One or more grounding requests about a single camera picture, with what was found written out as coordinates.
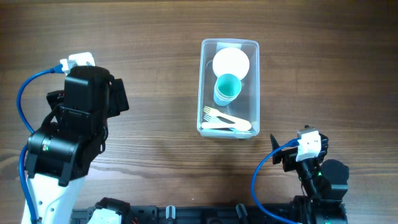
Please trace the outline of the white spoon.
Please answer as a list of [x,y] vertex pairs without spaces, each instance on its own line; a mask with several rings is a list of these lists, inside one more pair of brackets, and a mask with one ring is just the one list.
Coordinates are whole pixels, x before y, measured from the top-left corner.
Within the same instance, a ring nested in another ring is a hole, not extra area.
[[223,128],[233,128],[238,131],[249,131],[252,126],[250,123],[211,123],[203,122],[201,124],[203,129],[223,129]]

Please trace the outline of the light blue fork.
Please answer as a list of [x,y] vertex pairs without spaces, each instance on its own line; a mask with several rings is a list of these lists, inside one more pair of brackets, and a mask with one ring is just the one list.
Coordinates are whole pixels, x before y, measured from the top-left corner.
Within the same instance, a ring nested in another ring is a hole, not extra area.
[[205,120],[205,122],[211,122],[211,123],[226,123],[226,122],[220,120],[218,117],[210,116],[208,114],[204,115],[204,120]]

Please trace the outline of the blue cup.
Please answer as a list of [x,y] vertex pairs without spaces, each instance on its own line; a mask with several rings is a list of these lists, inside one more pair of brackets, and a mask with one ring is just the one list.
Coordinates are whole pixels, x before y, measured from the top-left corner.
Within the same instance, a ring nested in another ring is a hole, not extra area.
[[228,104],[230,104],[231,102],[221,102],[221,101],[215,101],[214,100],[214,102],[218,105],[218,106],[226,106],[226,105],[228,105]]

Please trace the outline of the yellow fork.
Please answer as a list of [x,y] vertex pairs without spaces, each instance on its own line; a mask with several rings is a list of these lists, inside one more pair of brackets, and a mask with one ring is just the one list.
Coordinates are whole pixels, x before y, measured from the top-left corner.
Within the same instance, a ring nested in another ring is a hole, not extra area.
[[206,114],[210,115],[210,116],[222,117],[222,118],[227,119],[227,120],[230,120],[230,121],[232,121],[232,122],[234,122],[234,123],[238,123],[238,124],[248,124],[248,125],[251,126],[251,123],[250,123],[249,121],[246,121],[246,120],[241,119],[241,118],[237,118],[237,117],[235,117],[235,116],[231,116],[231,115],[229,115],[229,114],[222,113],[222,112],[220,112],[219,110],[214,109],[214,108],[211,108],[211,107],[209,107],[209,106],[205,106],[205,107],[203,108],[203,111],[204,111]]

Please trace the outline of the green cup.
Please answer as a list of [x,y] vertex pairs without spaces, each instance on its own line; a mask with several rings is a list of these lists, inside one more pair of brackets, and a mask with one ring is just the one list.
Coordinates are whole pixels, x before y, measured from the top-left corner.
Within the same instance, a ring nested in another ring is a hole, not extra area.
[[217,78],[215,87],[217,87],[223,94],[233,96],[238,93],[240,94],[242,83],[235,75],[226,73]]

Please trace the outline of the white pink bowl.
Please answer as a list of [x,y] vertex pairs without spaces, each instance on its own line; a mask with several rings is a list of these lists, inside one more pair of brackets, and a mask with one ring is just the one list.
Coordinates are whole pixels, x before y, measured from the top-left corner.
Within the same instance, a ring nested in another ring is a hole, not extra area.
[[234,47],[221,49],[213,58],[213,72],[217,77],[232,74],[242,80],[248,74],[249,67],[248,56]]

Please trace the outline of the mint green fork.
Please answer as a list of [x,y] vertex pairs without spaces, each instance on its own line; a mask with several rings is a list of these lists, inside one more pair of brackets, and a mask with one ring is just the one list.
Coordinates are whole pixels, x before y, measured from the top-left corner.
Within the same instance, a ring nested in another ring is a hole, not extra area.
[[215,134],[251,134],[250,131],[238,131],[234,128],[232,129],[227,129],[227,130],[223,130],[223,129],[202,129],[201,132],[203,133],[211,133],[212,135]]

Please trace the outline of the pink cup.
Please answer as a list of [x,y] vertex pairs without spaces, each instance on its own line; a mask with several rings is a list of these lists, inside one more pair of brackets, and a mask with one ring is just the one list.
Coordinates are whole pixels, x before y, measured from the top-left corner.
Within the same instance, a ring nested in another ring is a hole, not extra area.
[[223,94],[217,87],[214,87],[213,98],[215,101],[231,102],[231,101],[235,100],[238,95],[239,95],[239,93],[237,95],[227,96],[227,95]]

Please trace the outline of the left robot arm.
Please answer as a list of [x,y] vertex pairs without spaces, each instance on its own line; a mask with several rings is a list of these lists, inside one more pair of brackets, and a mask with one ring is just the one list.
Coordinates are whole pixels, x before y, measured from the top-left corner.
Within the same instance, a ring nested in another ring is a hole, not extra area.
[[68,223],[91,162],[106,149],[108,118],[129,109],[123,81],[102,67],[76,66],[19,158],[23,223]]

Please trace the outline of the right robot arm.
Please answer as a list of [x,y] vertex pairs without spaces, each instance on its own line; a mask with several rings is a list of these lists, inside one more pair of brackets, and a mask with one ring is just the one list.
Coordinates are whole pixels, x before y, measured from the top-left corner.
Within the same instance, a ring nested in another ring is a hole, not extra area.
[[297,147],[272,156],[272,163],[282,163],[284,172],[296,171],[306,193],[296,195],[290,203],[266,205],[273,214],[295,223],[348,223],[343,197],[348,191],[349,167],[334,159],[324,160],[328,138],[321,134],[320,142],[316,158],[297,162]]

